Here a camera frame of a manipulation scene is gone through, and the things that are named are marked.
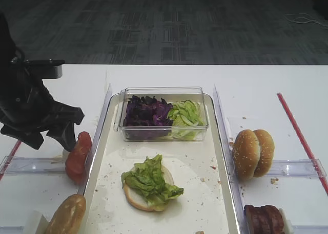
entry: tray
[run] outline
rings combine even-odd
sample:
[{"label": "tray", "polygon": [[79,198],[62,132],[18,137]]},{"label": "tray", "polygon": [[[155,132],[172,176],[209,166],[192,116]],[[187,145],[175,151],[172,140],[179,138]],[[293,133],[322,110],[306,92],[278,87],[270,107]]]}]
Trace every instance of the tray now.
[{"label": "tray", "polygon": [[[114,95],[85,190],[82,233],[237,233],[214,106],[204,95],[209,129],[202,142],[124,142],[114,130],[119,95]],[[125,199],[120,175],[146,156],[163,154],[163,164],[184,194],[164,212],[135,209]]]}]

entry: purple cabbage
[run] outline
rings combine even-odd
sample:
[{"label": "purple cabbage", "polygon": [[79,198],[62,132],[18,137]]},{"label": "purple cabbage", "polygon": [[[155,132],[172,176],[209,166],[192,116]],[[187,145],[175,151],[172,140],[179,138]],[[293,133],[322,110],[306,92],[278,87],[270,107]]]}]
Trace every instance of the purple cabbage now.
[{"label": "purple cabbage", "polygon": [[[168,119],[168,113],[173,105],[163,98],[161,101],[153,98],[132,96],[127,105],[127,115],[123,126],[172,126],[173,120]],[[166,136],[169,130],[134,130],[126,131],[130,140],[148,140]]]}]

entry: tomato slice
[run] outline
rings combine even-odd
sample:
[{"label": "tomato slice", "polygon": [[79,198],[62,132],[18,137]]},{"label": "tomato slice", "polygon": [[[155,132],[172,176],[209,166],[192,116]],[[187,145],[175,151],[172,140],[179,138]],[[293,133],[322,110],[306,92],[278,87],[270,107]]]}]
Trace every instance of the tomato slice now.
[{"label": "tomato slice", "polygon": [[70,152],[65,162],[67,176],[77,184],[81,184],[86,175],[85,162],[91,146],[90,135],[87,132],[81,132],[78,135],[74,149]]}]

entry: clear plastic container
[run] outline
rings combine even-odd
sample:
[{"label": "clear plastic container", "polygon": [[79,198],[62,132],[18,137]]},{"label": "clear plastic container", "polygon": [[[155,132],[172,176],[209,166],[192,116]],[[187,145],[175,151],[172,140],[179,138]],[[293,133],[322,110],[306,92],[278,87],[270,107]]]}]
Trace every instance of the clear plastic container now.
[{"label": "clear plastic container", "polygon": [[[125,126],[129,100],[149,96],[167,103],[190,100],[197,105],[201,124],[191,126]],[[201,87],[176,88],[126,88],[120,93],[120,105],[116,116],[115,129],[120,131],[125,141],[198,141],[203,140],[209,127],[204,94]]]}]

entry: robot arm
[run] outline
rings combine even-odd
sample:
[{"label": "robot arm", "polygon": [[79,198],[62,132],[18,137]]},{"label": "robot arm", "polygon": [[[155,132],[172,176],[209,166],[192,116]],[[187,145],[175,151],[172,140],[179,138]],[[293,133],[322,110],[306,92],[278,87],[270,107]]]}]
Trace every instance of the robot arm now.
[{"label": "robot arm", "polygon": [[75,144],[74,124],[84,118],[81,108],[57,102],[42,79],[60,78],[63,60],[24,60],[0,12],[0,123],[1,133],[39,149],[41,132],[56,139],[67,151]]}]

